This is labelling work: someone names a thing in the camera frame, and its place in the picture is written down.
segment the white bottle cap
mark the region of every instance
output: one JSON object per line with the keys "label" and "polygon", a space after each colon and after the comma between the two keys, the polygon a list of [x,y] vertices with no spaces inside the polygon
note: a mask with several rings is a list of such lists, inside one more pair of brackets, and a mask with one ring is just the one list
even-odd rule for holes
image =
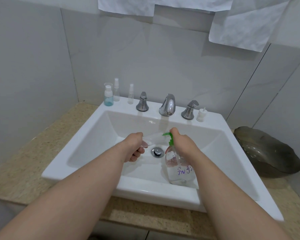
{"label": "white bottle cap", "polygon": [[196,120],[199,121],[199,122],[203,122],[204,117],[206,115],[207,115],[206,108],[201,108],[201,109],[199,109],[198,116],[197,116]]}
{"label": "white bottle cap", "polygon": [[118,78],[115,78],[115,79],[114,79],[114,88],[115,88],[115,89],[118,89],[118,88],[119,88],[119,79],[118,79]]}
{"label": "white bottle cap", "polygon": [[112,89],[111,89],[110,85],[105,86],[104,96],[106,96],[106,97],[112,97],[113,96]]}
{"label": "white bottle cap", "polygon": [[133,93],[133,83],[130,84],[130,88],[129,88],[129,94],[132,94]]}

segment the hand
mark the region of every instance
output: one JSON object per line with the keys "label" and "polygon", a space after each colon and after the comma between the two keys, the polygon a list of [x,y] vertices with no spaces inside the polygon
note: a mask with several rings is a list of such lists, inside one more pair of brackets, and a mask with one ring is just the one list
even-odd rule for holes
{"label": "hand", "polygon": [[197,152],[201,152],[200,149],[190,137],[187,135],[180,135],[176,127],[173,127],[170,132],[173,135],[173,143],[177,153],[191,163],[193,155]]}
{"label": "hand", "polygon": [[142,132],[131,133],[122,142],[128,149],[128,156],[124,162],[135,162],[141,154],[145,153],[145,150],[141,147],[142,143]]}

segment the faucet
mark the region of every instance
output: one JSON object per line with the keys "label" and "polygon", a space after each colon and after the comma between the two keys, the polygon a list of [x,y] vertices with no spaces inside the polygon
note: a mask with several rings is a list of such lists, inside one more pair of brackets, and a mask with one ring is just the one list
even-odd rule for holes
{"label": "faucet", "polygon": [[173,94],[169,93],[166,96],[162,106],[159,109],[159,113],[162,116],[171,116],[176,111],[176,99]]}
{"label": "faucet", "polygon": [[140,101],[136,105],[136,109],[141,111],[141,112],[146,112],[149,109],[149,106],[147,104],[147,94],[146,92],[142,92],[140,95]]}
{"label": "faucet", "polygon": [[188,103],[187,108],[181,113],[181,116],[186,120],[192,120],[195,117],[193,115],[193,109],[198,105],[199,103],[197,100],[192,100],[190,103]]}

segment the gray leaf-shaped dish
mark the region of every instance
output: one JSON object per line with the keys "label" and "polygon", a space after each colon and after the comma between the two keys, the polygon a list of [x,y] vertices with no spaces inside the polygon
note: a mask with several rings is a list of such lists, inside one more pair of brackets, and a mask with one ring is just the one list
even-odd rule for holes
{"label": "gray leaf-shaped dish", "polygon": [[294,150],[269,134],[242,126],[234,136],[261,177],[280,178],[300,171],[300,159]]}

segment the sink drain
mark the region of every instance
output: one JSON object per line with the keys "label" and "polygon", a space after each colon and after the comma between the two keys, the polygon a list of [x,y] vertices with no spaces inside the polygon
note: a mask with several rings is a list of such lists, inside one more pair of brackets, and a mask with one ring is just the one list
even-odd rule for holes
{"label": "sink drain", "polygon": [[155,147],[151,150],[152,156],[160,158],[164,156],[164,151],[160,147]]}

